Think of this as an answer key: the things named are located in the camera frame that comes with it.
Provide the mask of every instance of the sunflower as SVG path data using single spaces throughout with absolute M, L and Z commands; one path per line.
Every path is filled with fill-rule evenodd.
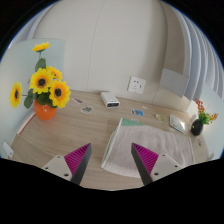
M 17 105 L 20 104 L 21 97 L 22 97 L 21 83 L 16 82 L 12 87 L 12 91 L 9 97 L 11 106 L 16 108 Z
M 69 101 L 69 95 L 71 91 L 69 87 L 66 86 L 66 82 L 61 82 L 61 80 L 55 80 L 54 84 L 50 89 L 49 98 L 52 99 L 52 103 L 54 106 L 58 106 L 60 108 L 65 107 L 67 102 Z
M 42 52 L 44 51 L 46 48 L 50 47 L 51 45 L 49 45 L 48 42 L 46 43 L 42 43 L 42 44 L 36 44 L 35 47 L 32 49 L 33 51 L 36 51 L 36 52 Z
M 33 93 L 41 94 L 42 92 L 47 93 L 48 87 L 53 84 L 53 76 L 50 70 L 39 68 L 30 79 L 30 89 L 33 89 Z
M 48 70 L 48 69 L 50 69 L 51 70 L 51 74 L 53 75 L 53 77 L 55 78 L 55 79 L 59 79 L 59 80 L 61 80 L 61 79 L 63 79 L 63 77 L 62 77 L 62 72 L 60 72 L 59 70 L 57 70 L 56 68 L 53 68 L 53 67 L 48 67 L 48 66 L 46 66 L 46 69 Z

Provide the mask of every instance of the wooden desk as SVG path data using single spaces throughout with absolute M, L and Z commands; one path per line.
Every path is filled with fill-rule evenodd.
M 72 100 L 73 97 L 83 100 L 84 103 L 76 104 Z M 42 121 L 35 116 L 22 134 L 15 137 L 11 145 L 14 150 L 12 160 L 41 168 L 55 155 L 65 156 L 91 143 L 92 156 L 80 186 L 103 190 L 139 188 L 143 186 L 141 179 L 116 175 L 100 167 L 109 138 L 121 117 L 135 118 L 146 125 L 182 135 L 169 125 L 170 114 L 176 115 L 185 122 L 185 135 L 191 138 L 195 162 L 208 160 L 208 148 L 203 135 L 197 137 L 192 135 L 190 131 L 192 122 L 187 113 L 119 97 L 120 107 L 106 108 L 100 94 L 96 93 L 72 91 L 70 98 L 66 107 L 58 108 L 55 117 L 51 120 Z M 87 105 L 93 106 L 91 114 L 81 112 L 81 108 Z M 131 108 L 144 111 L 144 116 L 133 115 Z M 163 115 L 166 121 L 159 122 L 156 114 Z

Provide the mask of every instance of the small plant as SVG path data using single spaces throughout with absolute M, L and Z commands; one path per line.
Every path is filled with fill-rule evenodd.
M 196 104 L 198 105 L 198 119 L 201 124 L 209 124 L 209 122 L 212 122 L 217 119 L 218 114 L 212 114 L 206 113 L 205 108 L 203 106 L 203 102 L 200 100 L 195 100 Z

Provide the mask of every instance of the potted plant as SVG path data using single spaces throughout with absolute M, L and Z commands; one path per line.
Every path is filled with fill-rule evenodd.
M 197 99 L 195 101 L 198 105 L 198 119 L 191 125 L 191 132 L 193 135 L 198 136 L 203 131 L 204 124 L 212 124 L 212 122 L 217 119 L 218 114 L 215 113 L 210 115 L 209 113 L 206 113 L 203 102 Z
M 69 86 L 62 81 L 62 72 L 52 66 L 47 66 L 46 59 L 41 58 L 41 52 L 50 46 L 47 42 L 36 45 L 32 49 L 39 53 L 39 60 L 35 66 L 35 73 L 28 81 L 30 83 L 28 94 L 22 95 L 21 83 L 15 82 L 9 98 L 11 106 L 16 108 L 22 96 L 26 96 L 24 106 L 28 109 L 33 104 L 34 112 L 41 120 L 51 119 L 57 107 L 65 107 L 71 94 Z

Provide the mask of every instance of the wall socket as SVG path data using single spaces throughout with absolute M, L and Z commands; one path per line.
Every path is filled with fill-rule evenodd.
M 128 91 L 142 94 L 145 87 L 145 82 L 146 80 L 144 79 L 132 76 L 129 82 Z

